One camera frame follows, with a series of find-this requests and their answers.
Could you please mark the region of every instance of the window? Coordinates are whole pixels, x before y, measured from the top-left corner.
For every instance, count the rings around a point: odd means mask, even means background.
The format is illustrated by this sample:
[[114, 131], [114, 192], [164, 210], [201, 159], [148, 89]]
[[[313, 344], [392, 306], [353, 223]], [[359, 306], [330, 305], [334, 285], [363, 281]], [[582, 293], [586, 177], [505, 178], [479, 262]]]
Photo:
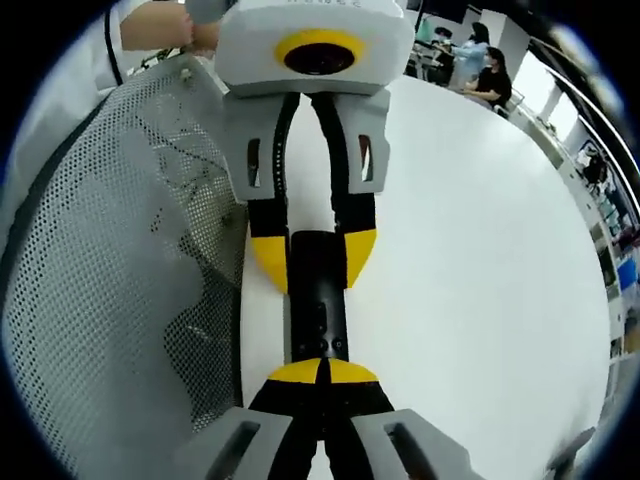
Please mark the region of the window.
[[558, 140], [564, 142], [578, 121], [578, 111], [566, 93], [558, 100], [558, 105], [549, 115], [549, 123], [556, 127]]
[[533, 53], [527, 52], [513, 81], [513, 88], [524, 96], [523, 103], [534, 114], [539, 114], [547, 104], [554, 85], [553, 76], [544, 64]]

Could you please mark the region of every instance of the black cylindrical object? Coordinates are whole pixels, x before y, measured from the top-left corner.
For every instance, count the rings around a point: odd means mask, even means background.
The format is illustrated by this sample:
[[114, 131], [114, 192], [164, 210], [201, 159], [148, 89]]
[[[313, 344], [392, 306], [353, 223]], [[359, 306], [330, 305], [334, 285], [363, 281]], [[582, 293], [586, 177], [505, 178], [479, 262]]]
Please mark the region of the black cylindrical object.
[[292, 235], [290, 245], [291, 359], [348, 361], [344, 238], [334, 232], [301, 231]]

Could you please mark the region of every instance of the camera lens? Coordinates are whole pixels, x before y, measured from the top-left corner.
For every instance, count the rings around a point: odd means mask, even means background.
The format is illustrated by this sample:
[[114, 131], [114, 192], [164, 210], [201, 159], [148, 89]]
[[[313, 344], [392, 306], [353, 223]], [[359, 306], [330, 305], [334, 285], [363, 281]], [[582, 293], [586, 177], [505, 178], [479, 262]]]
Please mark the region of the camera lens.
[[333, 43], [311, 43], [294, 48], [284, 58], [284, 64], [304, 75], [331, 75], [342, 72], [355, 62], [353, 53]]

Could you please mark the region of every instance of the white round table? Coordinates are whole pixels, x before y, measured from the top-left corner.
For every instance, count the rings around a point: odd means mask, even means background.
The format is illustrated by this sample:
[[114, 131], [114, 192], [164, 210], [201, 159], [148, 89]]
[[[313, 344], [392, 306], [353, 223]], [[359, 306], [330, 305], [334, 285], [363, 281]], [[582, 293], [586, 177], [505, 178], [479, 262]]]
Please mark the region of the white round table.
[[[390, 86], [378, 239], [346, 293], [351, 361], [469, 450], [486, 480], [539, 480], [594, 426], [608, 375], [607, 297], [571, 194], [524, 133], [463, 97]], [[291, 231], [332, 230], [328, 149], [308, 101], [286, 152]], [[248, 405], [284, 362], [283, 297], [251, 249], [242, 285]], [[310, 478], [331, 478], [322, 447]]]

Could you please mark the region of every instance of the gray mesh net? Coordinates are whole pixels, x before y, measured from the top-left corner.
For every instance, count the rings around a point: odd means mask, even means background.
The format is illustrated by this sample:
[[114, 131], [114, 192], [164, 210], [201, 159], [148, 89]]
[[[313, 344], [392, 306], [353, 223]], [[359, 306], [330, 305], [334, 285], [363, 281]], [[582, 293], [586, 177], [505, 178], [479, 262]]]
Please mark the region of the gray mesh net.
[[180, 478], [175, 449], [241, 403], [247, 213], [213, 127], [186, 107], [208, 77], [185, 81], [184, 62], [113, 92], [9, 239], [4, 352], [78, 478]]

